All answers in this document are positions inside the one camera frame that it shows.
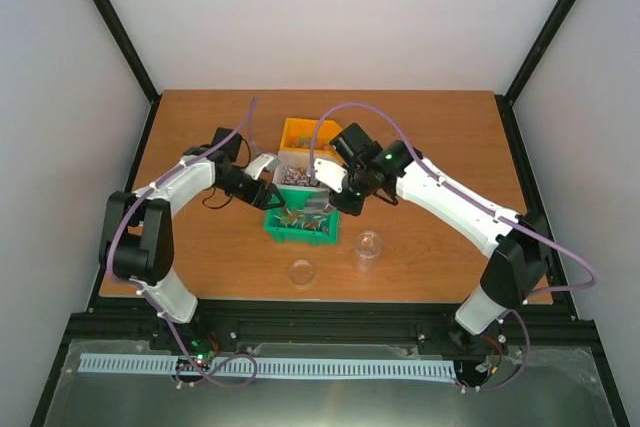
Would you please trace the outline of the white plastic candy bin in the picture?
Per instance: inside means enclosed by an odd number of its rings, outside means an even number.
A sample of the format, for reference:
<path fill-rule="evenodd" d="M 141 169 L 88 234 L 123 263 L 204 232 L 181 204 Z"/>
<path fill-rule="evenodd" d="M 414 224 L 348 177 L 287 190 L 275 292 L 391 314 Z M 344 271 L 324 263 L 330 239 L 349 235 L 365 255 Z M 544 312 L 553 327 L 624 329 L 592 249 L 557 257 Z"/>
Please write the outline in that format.
<path fill-rule="evenodd" d="M 321 181 L 311 181 L 308 150 L 280 150 L 278 159 L 280 163 L 274 171 L 273 182 L 285 197 L 303 201 L 312 194 L 329 190 Z"/>

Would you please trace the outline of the green plastic candy bin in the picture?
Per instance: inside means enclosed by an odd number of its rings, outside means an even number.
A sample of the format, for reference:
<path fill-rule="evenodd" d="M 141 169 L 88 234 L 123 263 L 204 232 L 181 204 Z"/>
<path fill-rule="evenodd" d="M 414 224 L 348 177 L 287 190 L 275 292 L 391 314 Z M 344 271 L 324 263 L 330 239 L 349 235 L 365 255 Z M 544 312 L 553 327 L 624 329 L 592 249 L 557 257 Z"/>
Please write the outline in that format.
<path fill-rule="evenodd" d="M 276 242 L 299 242 L 313 246 L 337 244 L 340 213 L 304 213 L 306 202 L 320 189 L 280 186 L 285 205 L 266 212 L 263 229 Z"/>

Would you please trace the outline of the metal candy scoop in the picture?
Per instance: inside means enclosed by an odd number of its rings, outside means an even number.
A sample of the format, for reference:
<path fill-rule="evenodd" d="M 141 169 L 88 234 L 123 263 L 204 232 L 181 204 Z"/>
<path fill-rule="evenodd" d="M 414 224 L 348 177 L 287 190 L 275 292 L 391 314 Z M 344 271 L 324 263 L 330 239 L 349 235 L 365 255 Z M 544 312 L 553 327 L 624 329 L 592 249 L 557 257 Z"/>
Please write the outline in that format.
<path fill-rule="evenodd" d="M 302 213 L 309 216 L 329 216 L 335 211 L 330 203 L 330 192 L 320 190 L 312 193 L 306 200 Z"/>

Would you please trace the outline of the orange plastic candy bin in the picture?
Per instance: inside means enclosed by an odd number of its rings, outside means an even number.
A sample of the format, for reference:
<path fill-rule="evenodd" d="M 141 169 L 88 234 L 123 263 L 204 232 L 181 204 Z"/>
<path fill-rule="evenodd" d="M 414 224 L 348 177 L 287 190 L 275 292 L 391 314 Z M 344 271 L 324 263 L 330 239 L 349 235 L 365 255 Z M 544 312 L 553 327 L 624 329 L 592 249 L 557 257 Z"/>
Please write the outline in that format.
<path fill-rule="evenodd" d="M 280 149 L 297 153 L 308 153 L 313 133 L 317 124 L 316 119 L 287 117 L 282 131 Z M 343 128 L 334 120 L 325 120 L 319 127 L 314 144 L 315 154 L 328 155 L 332 160 L 340 163 L 341 157 L 337 154 L 330 141 L 333 140 Z"/>

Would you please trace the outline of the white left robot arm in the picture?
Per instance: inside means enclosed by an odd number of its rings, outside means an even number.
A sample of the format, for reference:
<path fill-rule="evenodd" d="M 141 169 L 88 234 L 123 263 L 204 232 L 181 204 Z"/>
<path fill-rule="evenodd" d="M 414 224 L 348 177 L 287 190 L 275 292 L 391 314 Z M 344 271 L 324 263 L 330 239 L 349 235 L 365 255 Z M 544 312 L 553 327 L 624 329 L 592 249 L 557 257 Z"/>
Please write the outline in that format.
<path fill-rule="evenodd" d="M 285 205 L 277 186 L 262 177 L 279 165 L 278 157 L 263 153 L 241 167 L 236 160 L 245 143 L 239 132 L 219 128 L 211 143 L 187 149 L 160 178 L 133 192 L 116 191 L 106 204 L 100 265 L 113 281 L 134 286 L 158 317 L 174 322 L 172 335 L 186 349 L 206 342 L 208 325 L 195 316 L 198 299 L 173 267 L 173 218 L 211 188 L 262 211 Z"/>

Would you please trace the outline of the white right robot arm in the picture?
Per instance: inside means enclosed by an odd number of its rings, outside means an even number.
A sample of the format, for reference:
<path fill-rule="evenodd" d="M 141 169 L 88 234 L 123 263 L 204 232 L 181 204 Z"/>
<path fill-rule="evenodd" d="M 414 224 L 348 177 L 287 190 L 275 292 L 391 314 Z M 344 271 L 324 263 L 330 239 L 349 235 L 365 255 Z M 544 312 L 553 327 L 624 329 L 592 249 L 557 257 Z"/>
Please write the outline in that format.
<path fill-rule="evenodd" d="M 548 224 L 535 211 L 520 215 L 490 202 L 437 168 L 423 154 L 396 140 L 382 147 L 357 123 L 330 141 L 338 158 L 317 157 L 305 173 L 316 188 L 281 186 L 283 206 L 267 218 L 280 229 L 322 227 L 336 212 L 361 214 L 375 196 L 395 205 L 411 202 L 469 240 L 488 260 L 478 286 L 455 313 L 469 334 L 483 333 L 491 323 L 518 308 L 547 274 L 551 250 Z"/>

